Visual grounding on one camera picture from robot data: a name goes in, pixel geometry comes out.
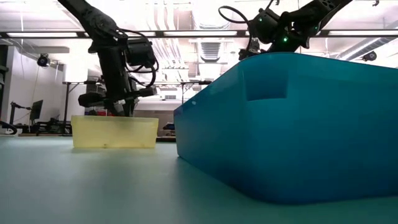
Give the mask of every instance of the yellow plastic bin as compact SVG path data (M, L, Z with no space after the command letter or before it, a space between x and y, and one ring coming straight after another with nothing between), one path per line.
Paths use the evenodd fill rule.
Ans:
M73 146L82 148L154 148L157 118L72 116Z

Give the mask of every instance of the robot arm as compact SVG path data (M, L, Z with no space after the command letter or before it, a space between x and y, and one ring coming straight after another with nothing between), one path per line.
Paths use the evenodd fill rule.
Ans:
M248 22L249 32L253 39L271 44L267 51L261 53L295 52L300 46L308 49L310 38L324 28L330 19L351 1L313 0L294 12L283 12L280 16L269 7L265 10L260 9L259 14ZM239 59L261 53L248 47L246 50L241 50Z
M156 94L152 86L155 79L154 64L157 63L151 43L142 37L129 40L126 32L115 21L85 0L58 0L71 12L93 40L89 53L97 53L106 86L106 95L88 93L79 97L79 104L84 107L104 105L116 116L130 116L138 96ZM152 79L145 89L136 89L136 80L127 72L130 66L151 68Z

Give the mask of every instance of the table surface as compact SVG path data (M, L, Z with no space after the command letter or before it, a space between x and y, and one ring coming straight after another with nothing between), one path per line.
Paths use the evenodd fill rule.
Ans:
M71 138L0 138L0 223L398 223L398 197L259 202L155 149L74 149Z

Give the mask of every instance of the fluorescent light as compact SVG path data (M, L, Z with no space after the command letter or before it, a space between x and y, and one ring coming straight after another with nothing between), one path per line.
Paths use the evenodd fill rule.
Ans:
M398 30L332 30L329 35L398 35Z
M77 37L75 32L21 32L21 33L7 33L10 37Z
M130 33L130 32L126 32L126 33L127 33L127 35L128 35L129 37L140 37L140 35L138 35L138 34L133 34L133 33ZM147 37L154 37L154 36L156 36L155 32L141 32L141 34L144 34L144 35L147 36Z
M233 43L233 39L189 39L189 43Z
M185 36L220 36L220 35L226 35L226 36L235 36L237 34L236 31L167 31L164 32L165 36L179 36L179 37L185 37Z

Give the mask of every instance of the blue plastic bin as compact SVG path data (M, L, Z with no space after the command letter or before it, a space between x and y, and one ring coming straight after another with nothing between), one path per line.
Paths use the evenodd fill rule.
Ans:
M303 54L239 62L174 111L180 157L259 200L398 195L398 70Z

